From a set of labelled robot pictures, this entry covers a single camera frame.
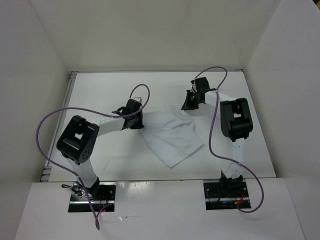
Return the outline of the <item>white skirt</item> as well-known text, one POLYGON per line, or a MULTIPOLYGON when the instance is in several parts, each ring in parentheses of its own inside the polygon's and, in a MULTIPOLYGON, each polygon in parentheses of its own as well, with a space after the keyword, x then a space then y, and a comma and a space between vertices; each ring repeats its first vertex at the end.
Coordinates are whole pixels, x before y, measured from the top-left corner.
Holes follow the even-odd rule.
POLYGON ((143 117, 142 139, 151 152, 167 167, 173 168, 204 145, 195 132, 195 122, 177 105, 143 117))

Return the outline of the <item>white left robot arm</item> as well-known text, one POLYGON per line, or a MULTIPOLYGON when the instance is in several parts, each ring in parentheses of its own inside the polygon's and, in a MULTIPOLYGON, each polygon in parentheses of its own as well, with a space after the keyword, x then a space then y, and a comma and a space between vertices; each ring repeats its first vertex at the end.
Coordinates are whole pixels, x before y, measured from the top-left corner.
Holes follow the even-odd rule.
POLYGON ((81 193, 88 200, 96 199, 101 192, 100 180, 90 160, 97 138, 111 132, 144 127, 141 97, 130 98, 125 106, 113 113, 116 117, 100 117, 92 121, 73 116, 56 144, 57 150, 76 173, 81 193))

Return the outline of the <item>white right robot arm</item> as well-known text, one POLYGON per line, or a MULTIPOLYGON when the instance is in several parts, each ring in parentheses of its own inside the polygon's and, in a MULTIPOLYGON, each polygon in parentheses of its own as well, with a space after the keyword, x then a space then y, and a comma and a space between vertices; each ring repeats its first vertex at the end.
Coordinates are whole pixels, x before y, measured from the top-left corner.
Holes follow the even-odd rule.
POLYGON ((206 77, 196 78, 190 82, 191 89, 186 91, 186 98, 181 109, 187 111, 196 110, 199 108, 199 104, 207 104, 214 107, 209 131, 209 151, 216 158, 230 162, 221 171, 219 179, 220 193, 225 197, 229 197, 240 189, 243 182, 240 167, 243 161, 244 145, 253 130, 248 100, 244 97, 235 98, 219 93, 217 88, 210 88, 206 77), (219 114, 221 133, 228 139, 229 156, 217 155, 212 148, 212 133, 217 114, 219 114))

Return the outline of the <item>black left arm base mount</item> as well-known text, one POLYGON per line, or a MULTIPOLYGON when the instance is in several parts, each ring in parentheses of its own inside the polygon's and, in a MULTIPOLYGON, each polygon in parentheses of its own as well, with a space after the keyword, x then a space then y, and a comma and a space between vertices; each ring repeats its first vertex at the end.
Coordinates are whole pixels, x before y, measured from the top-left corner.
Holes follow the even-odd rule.
MULTIPOLYGON (((91 212, 89 201, 84 190, 80 188, 78 182, 72 185, 62 184, 63 189, 71 190, 68 212, 69 213, 88 213, 91 212)), ((96 213, 98 212, 114 212, 116 183, 101 182, 98 188, 98 193, 94 196, 89 194, 92 207, 96 213)))

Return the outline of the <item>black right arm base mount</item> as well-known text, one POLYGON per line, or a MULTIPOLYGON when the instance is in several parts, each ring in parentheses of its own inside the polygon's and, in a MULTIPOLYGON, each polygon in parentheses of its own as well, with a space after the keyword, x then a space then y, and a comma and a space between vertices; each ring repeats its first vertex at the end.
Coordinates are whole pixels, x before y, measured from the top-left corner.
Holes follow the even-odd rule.
POLYGON ((247 184, 240 175, 227 178, 223 173, 219 179, 203 182, 205 207, 207 211, 250 209, 251 203, 247 184))

